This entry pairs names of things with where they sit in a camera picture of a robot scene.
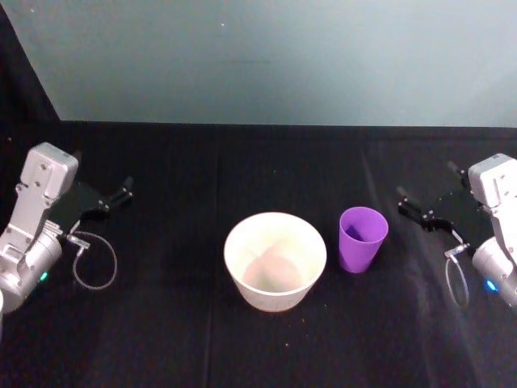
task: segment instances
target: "table surface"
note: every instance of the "table surface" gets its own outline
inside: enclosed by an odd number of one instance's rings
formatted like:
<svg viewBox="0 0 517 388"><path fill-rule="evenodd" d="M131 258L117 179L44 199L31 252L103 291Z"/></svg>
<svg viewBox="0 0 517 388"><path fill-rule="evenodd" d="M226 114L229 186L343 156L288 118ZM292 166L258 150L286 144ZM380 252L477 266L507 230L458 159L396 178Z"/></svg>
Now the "table surface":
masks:
<svg viewBox="0 0 517 388"><path fill-rule="evenodd" d="M293 128L62 123L0 130L5 223L28 149L81 150L78 179L109 194L127 174L135 200L105 224L119 273L82 289L65 250L27 304L4 316L0 386L517 386L517 317L462 264L471 302L448 296L444 234L397 212L396 187L424 202L497 152L517 156L512 129ZM389 236L360 276L338 266L338 219L355 205L381 211ZM246 304L222 248L241 219L282 211L313 224L328 260L295 309ZM84 277L110 276L101 247Z"/></svg>

